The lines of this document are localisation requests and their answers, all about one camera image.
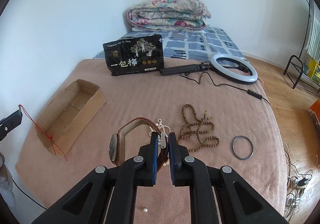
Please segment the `open cardboard box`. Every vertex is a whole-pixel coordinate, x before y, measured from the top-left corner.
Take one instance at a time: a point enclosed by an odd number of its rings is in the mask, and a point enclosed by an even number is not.
[[[52,141],[36,128],[39,140],[51,153],[64,158],[87,124],[105,104],[102,90],[92,82],[78,79],[56,95],[36,121]]]

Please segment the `watch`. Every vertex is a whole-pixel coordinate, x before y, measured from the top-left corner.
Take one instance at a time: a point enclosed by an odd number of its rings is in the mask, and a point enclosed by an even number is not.
[[[161,137],[161,150],[157,159],[157,171],[168,160],[168,141],[167,137],[151,120],[144,117],[137,117],[121,127],[117,134],[113,134],[109,142],[110,160],[116,166],[121,166],[125,161],[125,136],[140,125],[148,125],[153,128]]]

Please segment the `baseboard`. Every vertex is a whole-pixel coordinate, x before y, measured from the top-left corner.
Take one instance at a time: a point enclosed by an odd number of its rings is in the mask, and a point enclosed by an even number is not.
[[[273,62],[272,60],[268,60],[268,59],[265,59],[265,58],[263,58],[263,57],[260,57],[260,56],[257,56],[257,55],[254,55],[254,54],[251,54],[251,53],[248,53],[248,52],[244,52],[244,51],[241,51],[241,52],[242,52],[242,54],[243,54],[244,56],[248,56],[248,57],[250,57],[250,58],[254,58],[254,59],[257,59],[257,60],[261,60],[261,61],[264,61],[264,62],[269,63],[269,64],[271,64],[271,65],[274,65],[274,66],[276,66],[276,67],[278,67],[278,68],[285,69],[285,66],[282,66],[282,65],[280,65],[280,64],[278,64],[278,63],[276,63],[276,62]]]

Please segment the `floral comforter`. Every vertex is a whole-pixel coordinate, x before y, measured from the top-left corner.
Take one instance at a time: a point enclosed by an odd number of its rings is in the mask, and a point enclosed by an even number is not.
[[[128,12],[128,21],[148,31],[200,31],[211,18],[199,0],[156,0],[138,4]]]

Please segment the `blue bangle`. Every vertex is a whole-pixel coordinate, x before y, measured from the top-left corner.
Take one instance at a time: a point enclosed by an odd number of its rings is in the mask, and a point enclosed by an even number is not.
[[[234,146],[234,144],[235,144],[235,142],[236,142],[236,140],[237,140],[238,138],[247,139],[247,140],[250,142],[250,144],[251,144],[252,153],[251,153],[248,157],[246,157],[246,158],[242,158],[242,157],[238,156],[238,155],[236,154],[236,152],[235,152],[235,149],[234,149],[233,146]],[[233,154],[235,155],[236,158],[238,158],[238,159],[240,159],[240,160],[248,160],[248,159],[250,159],[250,158],[253,156],[253,144],[252,144],[251,140],[250,140],[248,137],[246,137],[246,136],[236,136],[236,137],[233,139],[233,142],[232,142],[232,151],[233,151]]]

